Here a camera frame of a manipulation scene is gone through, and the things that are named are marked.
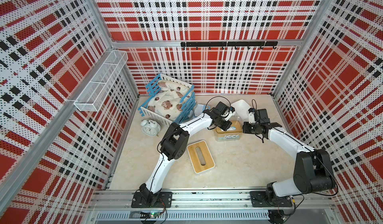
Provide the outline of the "blue tissue pack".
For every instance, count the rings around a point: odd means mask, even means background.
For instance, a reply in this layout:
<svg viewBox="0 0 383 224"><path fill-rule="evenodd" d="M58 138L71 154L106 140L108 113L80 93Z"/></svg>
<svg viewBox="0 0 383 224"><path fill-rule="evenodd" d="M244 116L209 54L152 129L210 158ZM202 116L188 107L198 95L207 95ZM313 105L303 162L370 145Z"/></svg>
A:
<svg viewBox="0 0 383 224"><path fill-rule="evenodd" d="M197 106L195 107L193 116L194 116L194 117L198 117L199 115L202 114L202 112L203 112L205 109L210 109L210 106L209 106L209 105L206 105L206 104L197 104Z"/></svg>

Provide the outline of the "bamboo lid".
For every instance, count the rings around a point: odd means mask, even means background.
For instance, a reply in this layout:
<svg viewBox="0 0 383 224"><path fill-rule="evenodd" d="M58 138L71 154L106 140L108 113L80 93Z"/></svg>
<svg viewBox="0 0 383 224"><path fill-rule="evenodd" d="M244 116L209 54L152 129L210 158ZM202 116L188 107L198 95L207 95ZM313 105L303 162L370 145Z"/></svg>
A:
<svg viewBox="0 0 383 224"><path fill-rule="evenodd" d="M215 132L217 134L232 135L242 133L242 126L239 121L234 121L228 130L224 131L223 129L216 127Z"/></svg>

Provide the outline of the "white plastic box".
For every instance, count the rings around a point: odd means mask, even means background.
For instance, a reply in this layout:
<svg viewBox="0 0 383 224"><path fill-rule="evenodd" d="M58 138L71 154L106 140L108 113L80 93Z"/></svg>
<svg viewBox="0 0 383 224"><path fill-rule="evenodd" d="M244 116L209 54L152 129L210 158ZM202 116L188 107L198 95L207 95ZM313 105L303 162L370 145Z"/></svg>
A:
<svg viewBox="0 0 383 224"><path fill-rule="evenodd" d="M234 117L239 117L242 121L249 121L249 109L251 106L243 99L240 99L231 104L231 106L235 109Z"/></svg>

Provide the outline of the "clear plastic tissue box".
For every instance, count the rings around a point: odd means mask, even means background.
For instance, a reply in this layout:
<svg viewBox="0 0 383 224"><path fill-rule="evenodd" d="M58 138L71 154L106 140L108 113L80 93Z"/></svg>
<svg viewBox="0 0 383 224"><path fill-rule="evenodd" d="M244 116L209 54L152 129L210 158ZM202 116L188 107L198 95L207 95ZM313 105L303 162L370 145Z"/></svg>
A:
<svg viewBox="0 0 383 224"><path fill-rule="evenodd" d="M229 119L229 121L231 121L232 123L234 121L239 121L241 126L242 126L242 119L239 118L239 117L232 117L231 119ZM214 137L215 137L216 141L234 141L234 140L239 140L241 138L242 134L243 134L243 131L242 131L242 133L232 134L232 135L217 134L215 132L215 129L214 129Z"/></svg>

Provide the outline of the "white bamboo-lid tissue box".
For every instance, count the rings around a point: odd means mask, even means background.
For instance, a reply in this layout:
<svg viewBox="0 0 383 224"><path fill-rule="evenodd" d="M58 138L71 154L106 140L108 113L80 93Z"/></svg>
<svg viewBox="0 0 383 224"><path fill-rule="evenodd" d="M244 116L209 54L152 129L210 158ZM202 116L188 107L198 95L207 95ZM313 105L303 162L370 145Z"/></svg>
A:
<svg viewBox="0 0 383 224"><path fill-rule="evenodd" d="M204 140L188 145L187 151L193 170L197 175L206 173L215 167L215 161Z"/></svg>

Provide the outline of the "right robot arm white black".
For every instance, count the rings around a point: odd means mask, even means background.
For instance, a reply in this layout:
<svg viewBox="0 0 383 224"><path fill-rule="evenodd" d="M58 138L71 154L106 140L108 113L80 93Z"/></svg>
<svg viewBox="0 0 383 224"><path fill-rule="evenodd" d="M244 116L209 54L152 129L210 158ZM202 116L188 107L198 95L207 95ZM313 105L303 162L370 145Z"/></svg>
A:
<svg viewBox="0 0 383 224"><path fill-rule="evenodd" d="M295 162L291 178L267 185L266 196L269 199L310 193L323 196L323 191L338 191L329 153L306 145L289 134L281 124L271 122L266 109L250 108L242 131L261 140L272 141Z"/></svg>

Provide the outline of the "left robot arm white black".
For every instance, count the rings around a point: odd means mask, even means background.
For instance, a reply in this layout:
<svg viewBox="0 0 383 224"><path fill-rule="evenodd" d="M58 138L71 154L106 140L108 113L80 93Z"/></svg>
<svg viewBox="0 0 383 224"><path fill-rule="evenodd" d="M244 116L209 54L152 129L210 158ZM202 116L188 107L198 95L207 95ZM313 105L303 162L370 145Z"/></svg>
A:
<svg viewBox="0 0 383 224"><path fill-rule="evenodd" d="M156 200L173 163L182 157L186 151L189 137L211 126L226 131L232 122L229 120L235 114L235 108L219 102L216 107L205 109L199 116L177 124L173 122L163 139L159 142L159 159L149 179L139 187L143 198L151 202Z"/></svg>

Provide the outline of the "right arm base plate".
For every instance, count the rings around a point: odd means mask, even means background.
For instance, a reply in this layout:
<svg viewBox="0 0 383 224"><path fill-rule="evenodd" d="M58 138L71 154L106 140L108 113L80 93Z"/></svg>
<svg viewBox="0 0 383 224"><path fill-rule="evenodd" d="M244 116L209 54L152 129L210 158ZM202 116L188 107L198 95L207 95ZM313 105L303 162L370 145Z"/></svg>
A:
<svg viewBox="0 0 383 224"><path fill-rule="evenodd" d="M251 191L250 200L253 207L293 207L290 197L272 197L266 191Z"/></svg>

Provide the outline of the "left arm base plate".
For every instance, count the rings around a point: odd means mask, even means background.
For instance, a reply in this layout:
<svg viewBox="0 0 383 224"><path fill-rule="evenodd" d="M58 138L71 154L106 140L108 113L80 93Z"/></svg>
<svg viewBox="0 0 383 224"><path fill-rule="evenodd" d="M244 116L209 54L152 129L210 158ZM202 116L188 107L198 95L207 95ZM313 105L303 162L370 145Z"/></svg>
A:
<svg viewBox="0 0 383 224"><path fill-rule="evenodd" d="M135 192L131 203L132 208L170 208L172 205L172 192L160 192L146 197L140 191Z"/></svg>

